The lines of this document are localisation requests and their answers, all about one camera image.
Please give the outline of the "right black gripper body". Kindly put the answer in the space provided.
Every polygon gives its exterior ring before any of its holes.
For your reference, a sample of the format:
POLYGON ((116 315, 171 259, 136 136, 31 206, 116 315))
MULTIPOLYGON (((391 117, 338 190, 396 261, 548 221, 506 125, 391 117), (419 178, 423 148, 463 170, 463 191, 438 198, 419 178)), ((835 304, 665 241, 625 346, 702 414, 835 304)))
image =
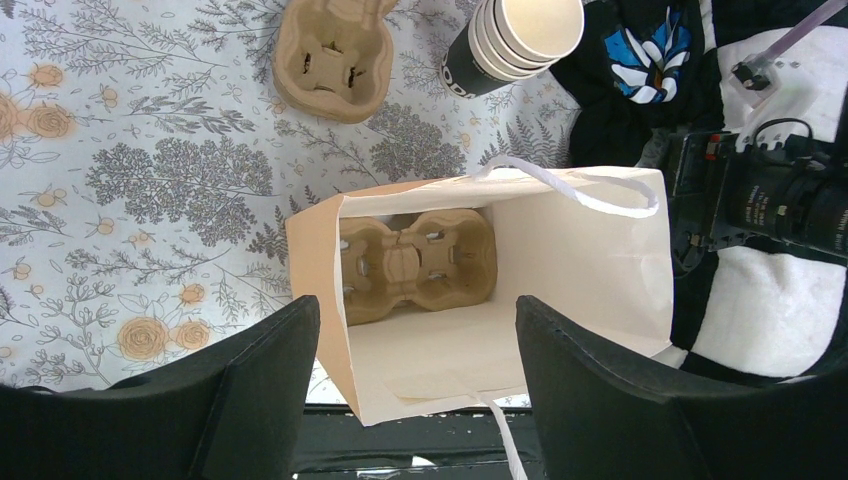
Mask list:
POLYGON ((847 163, 792 138, 789 147, 736 149, 730 132, 677 133, 662 161, 676 265, 752 237, 844 258, 847 163))

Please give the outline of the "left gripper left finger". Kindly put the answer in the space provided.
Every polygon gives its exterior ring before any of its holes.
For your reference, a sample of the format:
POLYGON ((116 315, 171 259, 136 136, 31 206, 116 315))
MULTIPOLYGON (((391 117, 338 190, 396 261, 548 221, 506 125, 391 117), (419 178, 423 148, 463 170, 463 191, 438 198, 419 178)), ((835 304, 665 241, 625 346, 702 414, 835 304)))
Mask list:
POLYGON ((5 479, 288 479, 320 330, 303 296, 103 389, 1 389, 5 479))

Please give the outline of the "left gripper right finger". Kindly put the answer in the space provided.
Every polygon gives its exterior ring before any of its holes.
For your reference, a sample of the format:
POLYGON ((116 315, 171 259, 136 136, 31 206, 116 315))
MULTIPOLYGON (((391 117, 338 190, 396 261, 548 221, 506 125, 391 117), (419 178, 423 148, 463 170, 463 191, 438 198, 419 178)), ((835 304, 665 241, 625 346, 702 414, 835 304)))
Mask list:
POLYGON ((672 368, 516 303, 551 479, 843 479, 847 370, 752 387, 672 368))

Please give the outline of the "cardboard cup carrier tray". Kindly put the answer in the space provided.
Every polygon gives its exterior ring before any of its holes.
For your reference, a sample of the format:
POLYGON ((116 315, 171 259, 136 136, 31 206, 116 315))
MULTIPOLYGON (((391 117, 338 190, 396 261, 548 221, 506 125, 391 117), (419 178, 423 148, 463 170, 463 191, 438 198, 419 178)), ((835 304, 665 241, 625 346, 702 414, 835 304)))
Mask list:
POLYGON ((424 212, 400 230, 374 217, 342 218, 339 234, 349 326, 380 321, 402 303, 432 312, 475 306, 494 291, 495 232, 473 209, 424 212))

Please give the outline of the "brown paper takeout bag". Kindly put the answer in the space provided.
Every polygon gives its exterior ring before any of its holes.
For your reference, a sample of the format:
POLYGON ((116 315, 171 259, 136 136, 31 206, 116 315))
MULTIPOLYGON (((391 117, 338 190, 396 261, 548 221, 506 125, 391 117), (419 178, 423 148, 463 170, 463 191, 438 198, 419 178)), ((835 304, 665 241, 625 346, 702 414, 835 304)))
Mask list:
POLYGON ((292 291, 320 304, 318 360, 366 427, 525 393, 522 296, 645 357, 670 343, 656 169, 500 156, 473 175, 335 195, 286 235, 292 291))

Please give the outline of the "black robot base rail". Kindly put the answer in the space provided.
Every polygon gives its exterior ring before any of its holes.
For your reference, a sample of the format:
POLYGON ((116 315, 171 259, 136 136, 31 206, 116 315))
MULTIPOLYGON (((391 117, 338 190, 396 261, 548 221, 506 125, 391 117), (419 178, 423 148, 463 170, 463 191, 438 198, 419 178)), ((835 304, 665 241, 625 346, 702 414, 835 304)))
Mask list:
POLYGON ((510 479, 493 413, 472 407, 364 427, 346 406, 309 404, 294 479, 510 479))

